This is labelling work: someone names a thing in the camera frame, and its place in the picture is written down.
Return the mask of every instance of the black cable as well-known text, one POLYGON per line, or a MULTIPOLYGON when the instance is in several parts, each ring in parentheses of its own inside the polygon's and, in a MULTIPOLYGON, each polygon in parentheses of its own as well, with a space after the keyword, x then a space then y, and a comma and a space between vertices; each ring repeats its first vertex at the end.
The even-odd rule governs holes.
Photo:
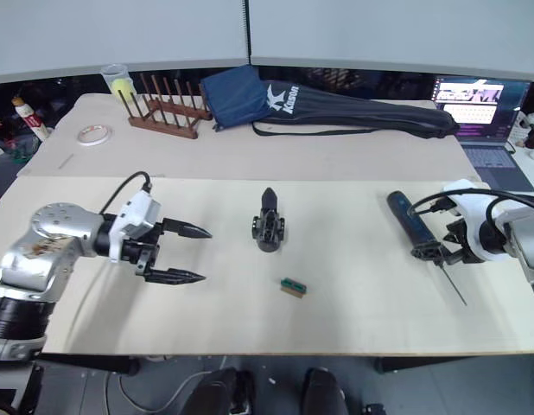
MULTIPOLYGON (((533 200, 534 201, 534 196, 532 195, 522 195, 524 198, 528 199, 528 200, 533 200)), ((496 232, 496 233, 501 233, 503 235, 503 233, 499 230, 498 226, 495 224, 495 220, 493 219, 493 216, 492 216, 492 211, 493 211, 493 208, 495 207, 495 205, 497 205, 498 203, 502 202, 502 201, 505 201, 506 198, 504 197, 497 197, 495 198, 493 201, 490 202, 490 204, 487 206, 486 208, 486 221, 488 222, 488 224, 493 228, 493 231, 496 232)))
POLYGON ((504 200, 506 200, 504 197, 501 197, 501 196, 496 197, 494 200, 490 202, 490 204, 486 208, 486 222, 488 222, 488 225, 490 225, 490 227, 493 229, 496 235, 501 235, 504 238, 501 241, 502 243, 505 242, 505 235, 503 234, 503 232, 499 230, 498 226, 495 224, 495 220, 493 219, 493 216, 492 216, 492 211, 495 205, 497 205, 498 203, 504 200))
POLYGON ((407 209, 407 214, 409 216, 413 214, 423 214, 427 213, 426 210, 423 210, 421 212, 416 212, 416 208, 423 205, 424 203, 428 201, 433 201, 434 199, 439 199, 441 197, 447 197, 451 195, 490 195, 490 196, 496 196, 497 199, 494 201, 491 201, 488 207, 486 208, 486 220, 490 227, 497 232, 497 234, 503 235, 503 233, 498 229, 497 225, 495 224, 495 221, 492 217, 492 209, 495 205, 500 203, 504 200, 511 200, 511 201, 517 201, 518 203, 522 203, 525 206, 528 206, 529 208, 534 209, 534 196, 528 196, 528 195, 515 195, 514 193, 504 192, 501 190, 488 190, 485 188, 460 188, 456 190, 448 190, 445 192, 440 193, 434 193, 433 195, 427 196, 420 201, 413 203, 409 209, 407 209))
POLYGON ((100 209, 100 212, 99 214, 104 214, 105 213, 105 210, 111 205, 111 203, 114 201, 114 199, 116 197, 118 197, 119 195, 119 192, 121 190, 123 190, 123 188, 127 185, 127 183, 129 183, 131 180, 133 180, 135 177, 138 177, 138 176, 142 176, 144 177, 144 184, 143 184, 143 187, 142 189, 145 191, 145 192, 150 192, 150 190, 152 189, 152 182, 150 181, 149 179, 149 174, 146 173, 145 171, 138 171, 137 173, 133 173, 132 175, 130 175, 129 177, 127 177, 123 183, 121 183, 119 185, 119 187, 116 189, 115 192, 113 192, 113 195, 111 195, 110 199, 105 203, 104 207, 102 207, 102 209, 100 209))
POLYGON ((105 415, 110 415, 110 399, 108 396, 108 386, 110 385, 111 372, 108 372, 104 376, 104 411, 105 415))
POLYGON ((505 142, 505 149, 507 150, 507 152, 508 152, 509 154, 515 154, 515 153, 517 152, 517 149, 515 149, 515 146, 512 145, 511 142, 510 142, 509 140, 507 140, 507 141, 505 142), (508 150, 508 149, 506 148, 506 146, 507 146, 508 144, 511 146, 511 149, 510 149, 510 150, 508 150))

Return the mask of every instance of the metal rod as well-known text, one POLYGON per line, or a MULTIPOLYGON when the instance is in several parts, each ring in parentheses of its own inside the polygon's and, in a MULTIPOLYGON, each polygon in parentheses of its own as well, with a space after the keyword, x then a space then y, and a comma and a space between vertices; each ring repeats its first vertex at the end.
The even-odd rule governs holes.
POLYGON ((148 114, 150 118, 152 118, 152 121, 157 122, 156 119, 154 118, 154 112, 152 111, 152 108, 149 106, 149 102, 146 99, 146 95, 143 95, 143 98, 144 98, 144 104, 146 104, 146 108, 148 108, 148 114))
POLYGON ((188 119, 187 107, 184 105, 184 101, 182 100, 181 84, 179 84, 178 79, 175 79, 175 88, 177 88, 177 93, 179 94, 179 98, 181 99, 182 111, 184 112, 184 116, 187 119, 187 127, 190 128, 190 119, 188 119))
POLYGON ((204 88, 201 86, 201 83, 198 84, 198 88, 200 89, 201 102, 204 104, 204 110, 207 111, 206 95, 204 94, 204 88))
POLYGON ((454 287, 455 292, 457 293, 457 295, 459 296, 459 298, 461 299, 463 304, 467 305, 467 302, 465 301, 465 298, 463 297, 463 295, 461 294, 461 292, 459 291, 457 286, 454 284, 454 281, 451 279, 451 277, 449 276, 448 272, 444 269, 443 264, 440 264, 438 266, 440 266, 440 268, 442 269, 443 273, 448 278, 448 281, 451 283, 451 286, 454 287))
POLYGON ((138 106, 137 99, 135 98, 135 94, 132 93, 132 91, 130 92, 130 97, 132 98, 132 102, 135 103, 135 107, 137 108, 138 115, 140 115, 140 119, 141 119, 142 121, 144 121, 144 115, 143 115, 143 112, 140 111, 140 106, 138 106))
POLYGON ((125 108, 127 108, 127 112, 129 113, 129 118, 134 118, 132 116, 132 112, 130 112, 129 106, 127 105, 127 101, 125 101, 125 97, 123 96, 123 93, 121 92, 120 89, 118 89, 118 94, 121 97, 121 100, 123 101, 123 103, 125 104, 125 108))
POLYGON ((154 83, 154 87, 156 88, 157 92, 157 104, 160 106, 160 113, 162 114, 163 122, 165 125, 168 125, 167 119, 165 118, 165 112, 163 112, 163 98, 162 98, 162 92, 160 91, 160 87, 157 85, 156 76, 152 75, 152 82, 154 83))
POLYGON ((175 105, 175 102, 173 102, 173 95, 171 94, 171 88, 169 87, 169 83, 167 82, 167 78, 163 77, 163 85, 165 85, 165 89, 167 89, 167 93, 169 94, 169 100, 171 101, 171 104, 175 105))
POLYGON ((192 100, 192 107, 196 109, 196 103, 194 102, 194 94, 192 93, 192 88, 190 87, 190 82, 187 81, 187 89, 188 89, 188 95, 190 95, 190 99, 192 100))
POLYGON ((152 94, 149 93, 148 82, 146 82, 146 79, 144 78, 144 74, 142 72, 140 73, 140 80, 143 82, 144 90, 146 90, 146 93, 148 94, 148 99, 151 101, 152 100, 152 94))

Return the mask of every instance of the wooden peg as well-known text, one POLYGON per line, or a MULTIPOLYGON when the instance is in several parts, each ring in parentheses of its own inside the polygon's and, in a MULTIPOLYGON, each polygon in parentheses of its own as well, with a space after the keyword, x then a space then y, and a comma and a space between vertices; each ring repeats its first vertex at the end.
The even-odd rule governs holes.
POLYGON ((146 104, 146 108, 148 108, 148 114, 150 118, 152 118, 152 121, 156 122, 156 119, 154 118, 154 111, 152 110, 152 107, 150 106, 148 100, 146 99, 146 95, 143 95, 144 98, 144 104, 146 104))
POLYGON ((178 79, 175 79, 175 88, 177 88, 177 93, 179 94, 179 98, 181 99, 182 111, 184 112, 184 116, 187 119, 187 127, 190 128, 190 119, 188 118, 187 107, 184 105, 184 100, 182 99, 181 84, 179 84, 178 79))
POLYGON ((146 82, 146 79, 144 78, 144 74, 142 72, 140 73, 140 80, 143 82, 144 90, 148 94, 148 99, 151 101, 152 100, 152 94, 149 93, 148 82, 146 82))
POLYGON ((156 76, 155 75, 152 75, 152 82, 154 83, 154 88, 156 89, 156 92, 157 92, 157 104, 160 107, 160 113, 162 114, 163 122, 165 123, 165 125, 167 125, 168 122, 167 122, 167 119, 165 118, 165 112, 163 112, 162 92, 160 91, 160 87, 157 85, 157 80, 156 80, 156 76))
POLYGON ((137 108, 138 115, 140 115, 140 119, 141 119, 142 121, 144 121, 144 115, 143 115, 143 112, 140 111, 140 106, 138 106, 137 99, 135 98, 135 94, 132 93, 132 91, 130 92, 130 97, 132 98, 132 102, 135 103, 135 107, 137 108))
POLYGON ((198 88, 200 89, 201 102, 204 104, 204 110, 207 111, 206 94, 204 93, 204 88, 201 83, 198 84, 198 88))
POLYGON ((118 94, 121 97, 121 100, 123 101, 123 103, 125 104, 125 108, 127 109, 127 112, 129 113, 129 118, 134 118, 132 116, 132 112, 130 112, 129 106, 127 105, 127 101, 125 101, 125 97, 123 96, 123 93, 121 92, 120 89, 118 89, 118 94))
POLYGON ((165 89, 169 94, 169 101, 171 101, 171 104, 175 105, 175 102, 173 101, 173 95, 171 94, 171 88, 169 87, 169 83, 167 82, 167 78, 165 77, 163 77, 163 85, 165 85, 165 89))
POLYGON ((196 109, 196 103, 194 102, 194 94, 192 93, 192 88, 190 87, 190 82, 187 81, 187 89, 188 89, 188 95, 190 95, 190 99, 192 100, 192 107, 196 109))

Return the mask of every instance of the blue bag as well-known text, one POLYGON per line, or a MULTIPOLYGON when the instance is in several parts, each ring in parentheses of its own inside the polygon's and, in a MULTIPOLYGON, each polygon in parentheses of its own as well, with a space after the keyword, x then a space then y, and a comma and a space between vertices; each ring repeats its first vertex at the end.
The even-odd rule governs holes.
POLYGON ((207 103, 220 131, 270 114, 267 88, 250 65, 235 67, 202 80, 207 103))

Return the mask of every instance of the white table surface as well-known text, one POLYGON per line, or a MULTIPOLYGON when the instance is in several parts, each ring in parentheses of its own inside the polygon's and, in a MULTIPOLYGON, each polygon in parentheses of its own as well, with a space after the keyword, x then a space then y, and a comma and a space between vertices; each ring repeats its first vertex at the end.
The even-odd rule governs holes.
MULTIPOLYGON (((431 101, 395 102, 434 108, 431 101)), ((426 140, 401 131, 260 137, 249 125, 214 132, 213 121, 200 121, 198 139, 189 140, 131 127, 127 117, 109 94, 81 96, 20 174, 126 177, 144 169, 153 176, 202 179, 480 179, 454 137, 426 140), (79 145, 79 132, 95 124, 112 127, 111 139, 79 145)))
MULTIPOLYGON (((0 258, 31 214, 55 201, 98 211, 119 178, 19 177, 0 201, 0 258)), ((410 256, 386 206, 440 182, 261 182, 154 179, 166 215, 213 239, 160 239, 157 268, 207 280, 147 284, 134 265, 80 259, 48 326, 46 352, 88 354, 493 354, 534 352, 534 296, 517 261, 454 265, 442 272, 410 256), (267 186, 279 196, 287 240, 259 251, 251 218, 267 186), (281 278, 308 286, 297 299, 281 278)), ((131 196, 131 184, 111 211, 131 196)), ((427 215, 437 238, 447 214, 427 215)))

